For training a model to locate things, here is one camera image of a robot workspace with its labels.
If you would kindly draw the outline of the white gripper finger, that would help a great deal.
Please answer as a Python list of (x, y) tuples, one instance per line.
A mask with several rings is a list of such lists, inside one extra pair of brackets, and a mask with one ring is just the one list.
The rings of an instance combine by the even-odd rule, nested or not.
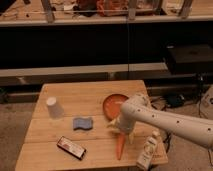
[(120, 129), (116, 126), (116, 120), (115, 119), (113, 119), (112, 121), (110, 121), (108, 123), (107, 128), (112, 133), (115, 133), (115, 134), (119, 134), (120, 133)]
[(133, 144), (133, 142), (134, 142), (134, 132), (129, 133), (127, 137), (128, 137), (129, 143)]

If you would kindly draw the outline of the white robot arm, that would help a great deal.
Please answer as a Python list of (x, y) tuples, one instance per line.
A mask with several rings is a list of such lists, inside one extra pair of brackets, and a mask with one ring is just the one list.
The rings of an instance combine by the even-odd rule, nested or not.
[(131, 134), (135, 123), (143, 122), (213, 150), (213, 120), (152, 109), (143, 93), (130, 98), (112, 94), (104, 100), (103, 111), (119, 132)]

